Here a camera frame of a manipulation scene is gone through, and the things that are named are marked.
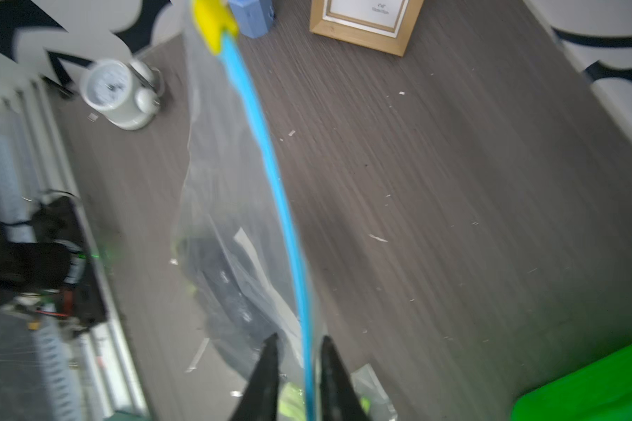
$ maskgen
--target black and white pattern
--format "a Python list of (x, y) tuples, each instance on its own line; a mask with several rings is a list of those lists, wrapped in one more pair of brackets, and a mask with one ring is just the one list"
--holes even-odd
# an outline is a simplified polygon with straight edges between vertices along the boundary
[(527, 0), (632, 139), (632, 0)]
[[(15, 81), (41, 74), (66, 86), (94, 61), (131, 55), (180, 31), (186, 0), (0, 0), (0, 55)], [(9, 82), (10, 72), (0, 73)]]

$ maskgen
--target green plastic bin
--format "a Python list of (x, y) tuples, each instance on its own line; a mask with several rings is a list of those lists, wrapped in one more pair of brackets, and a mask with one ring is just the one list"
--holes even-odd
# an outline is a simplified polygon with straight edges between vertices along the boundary
[(512, 421), (632, 421), (632, 345), (522, 396)]

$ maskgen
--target white alarm clock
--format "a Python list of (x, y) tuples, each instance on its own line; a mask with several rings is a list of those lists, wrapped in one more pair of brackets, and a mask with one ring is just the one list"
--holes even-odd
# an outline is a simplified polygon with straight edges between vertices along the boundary
[(84, 101), (110, 122), (124, 130), (136, 130), (159, 111), (156, 85), (156, 76), (146, 64), (104, 59), (87, 70), (80, 91)]

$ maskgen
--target wooden picture frame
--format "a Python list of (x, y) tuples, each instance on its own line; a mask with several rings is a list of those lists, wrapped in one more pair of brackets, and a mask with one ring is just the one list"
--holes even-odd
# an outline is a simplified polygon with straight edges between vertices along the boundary
[(312, 0), (309, 30), (402, 56), (423, 3), (424, 0)]

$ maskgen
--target blue box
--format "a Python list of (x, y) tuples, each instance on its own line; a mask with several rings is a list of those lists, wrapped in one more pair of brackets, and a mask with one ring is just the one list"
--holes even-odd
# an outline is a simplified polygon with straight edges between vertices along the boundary
[(250, 38), (269, 32), (274, 23), (274, 6), (271, 0), (229, 0), (238, 28)]

